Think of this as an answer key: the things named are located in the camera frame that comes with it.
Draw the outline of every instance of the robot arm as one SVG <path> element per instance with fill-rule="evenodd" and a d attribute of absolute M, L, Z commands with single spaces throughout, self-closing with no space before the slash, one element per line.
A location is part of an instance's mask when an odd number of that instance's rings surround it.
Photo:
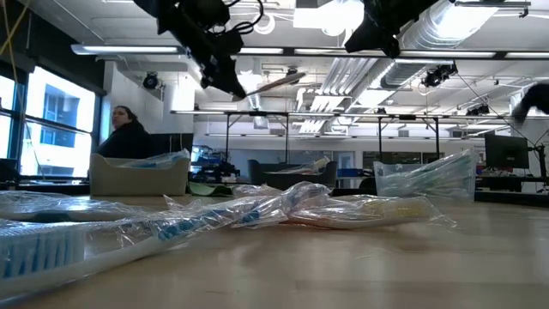
<path fill-rule="evenodd" d="M 222 33 L 210 31 L 224 26 L 230 19 L 229 6 L 222 0 L 134 0 L 158 23 L 158 34 L 169 31 L 181 44 L 189 58 L 201 69 L 201 86 L 212 86 L 239 98 L 246 93 L 238 82 L 235 60 L 231 55 L 244 45 L 241 34 L 250 33 L 255 22 L 242 22 Z"/>

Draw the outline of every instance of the desk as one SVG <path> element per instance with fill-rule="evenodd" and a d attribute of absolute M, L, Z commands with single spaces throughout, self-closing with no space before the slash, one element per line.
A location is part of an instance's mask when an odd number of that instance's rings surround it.
<path fill-rule="evenodd" d="M 115 198 L 156 205 L 161 198 Z M 549 307 L 549 212 L 435 201 L 458 227 L 225 229 L 10 308 Z"/>
<path fill-rule="evenodd" d="M 541 177 L 519 177 L 519 176 L 478 176 L 476 187 L 488 187 L 490 190 L 509 190 L 514 192 L 522 191 L 522 184 L 525 182 L 543 183 Z"/>

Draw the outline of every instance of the plastic wrap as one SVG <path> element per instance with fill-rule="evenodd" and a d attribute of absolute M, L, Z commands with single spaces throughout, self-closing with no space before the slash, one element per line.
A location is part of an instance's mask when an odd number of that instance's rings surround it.
<path fill-rule="evenodd" d="M 54 287 L 163 251 L 231 224 L 256 197 L 112 222 L 0 221 L 0 300 Z"/>
<path fill-rule="evenodd" d="M 232 227 L 265 227 L 287 221 L 287 214 L 304 200 L 329 194 L 330 190 L 325 185 L 301 182 L 293 185 L 286 191 L 279 191 L 266 185 L 243 185 L 236 190 L 235 196 L 248 195 L 228 203 L 241 203 L 242 200 L 255 200 L 256 207 L 248 214 L 232 224 Z M 170 209 L 204 208 L 207 206 L 202 201 L 196 200 L 187 205 L 180 205 L 173 200 L 168 200 Z"/>
<path fill-rule="evenodd" d="M 407 172 L 374 162 L 380 197 L 425 195 L 474 200 L 477 154 L 467 149 Z"/>
<path fill-rule="evenodd" d="M 124 163 L 120 167 L 134 167 L 134 168 L 169 168 L 173 167 L 175 162 L 189 159 L 190 154 L 187 149 L 183 149 L 178 152 L 172 152 L 169 154 L 161 154 L 154 157 L 150 157 L 142 160 L 135 160 L 128 163 Z"/>
<path fill-rule="evenodd" d="M 289 223 L 315 227 L 355 229 L 439 221 L 454 225 L 425 197 L 395 198 L 318 196 L 299 203 L 288 214 Z"/>
<path fill-rule="evenodd" d="M 237 185 L 232 188 L 232 194 L 235 197 L 272 197 L 278 196 L 282 190 L 278 190 L 268 185 Z"/>
<path fill-rule="evenodd" d="M 27 222 L 115 221 L 152 209 L 56 193 L 0 191 L 0 218 Z"/>
<path fill-rule="evenodd" d="M 299 167 L 292 167 L 287 168 L 285 170 L 281 170 L 279 172 L 271 172 L 271 173 L 284 173 L 284 174 L 300 174 L 300 175 L 315 175 L 320 174 L 320 170 L 326 167 L 329 163 L 328 157 L 323 157 L 322 159 L 318 161 L 314 161 L 311 163 L 303 164 Z"/>

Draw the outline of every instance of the woman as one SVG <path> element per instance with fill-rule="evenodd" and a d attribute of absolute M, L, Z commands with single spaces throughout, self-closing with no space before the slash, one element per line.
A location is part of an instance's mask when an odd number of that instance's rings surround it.
<path fill-rule="evenodd" d="M 100 145 L 98 154 L 119 159 L 145 159 L 153 155 L 151 136 L 128 107 L 114 108 L 112 126 L 114 132 Z"/>

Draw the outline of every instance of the ceiling light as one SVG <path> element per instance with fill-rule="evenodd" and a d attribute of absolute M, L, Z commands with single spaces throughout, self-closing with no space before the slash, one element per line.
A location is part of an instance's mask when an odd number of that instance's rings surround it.
<path fill-rule="evenodd" d="M 508 52 L 505 55 L 506 58 L 549 58 L 549 52 L 528 52 L 528 51 L 517 51 L 517 52 Z"/>
<path fill-rule="evenodd" d="M 309 116 L 309 117 L 333 117 L 336 114 L 330 112 L 290 112 L 289 116 Z"/>
<path fill-rule="evenodd" d="M 242 47 L 239 55 L 281 55 L 284 50 L 282 48 L 268 47 Z"/>
<path fill-rule="evenodd" d="M 493 58 L 494 51 L 402 51 L 401 57 L 421 58 Z"/>
<path fill-rule="evenodd" d="M 436 59 L 395 59 L 397 64 L 454 64 L 454 60 L 436 60 Z"/>
<path fill-rule="evenodd" d="M 115 46 L 115 45 L 78 45 L 70 46 L 76 55 L 105 54 L 178 54 L 177 46 Z"/>
<path fill-rule="evenodd" d="M 276 134 L 246 134 L 246 136 L 247 137 L 283 137 Z"/>
<path fill-rule="evenodd" d="M 531 6 L 532 3 L 528 1 L 456 1 L 456 7 L 463 8 L 505 8 L 505 9 L 523 9 Z"/>
<path fill-rule="evenodd" d="M 294 50 L 296 55 L 316 55 L 316 56 L 342 56 L 342 57 L 385 57 L 382 51 L 357 51 L 354 53 L 348 53 L 343 48 L 296 48 Z"/>
<path fill-rule="evenodd" d="M 298 55 L 347 54 L 342 48 L 296 48 L 294 52 Z"/>
<path fill-rule="evenodd" d="M 191 115 L 224 115 L 221 111 L 171 111 L 175 114 L 191 114 Z"/>

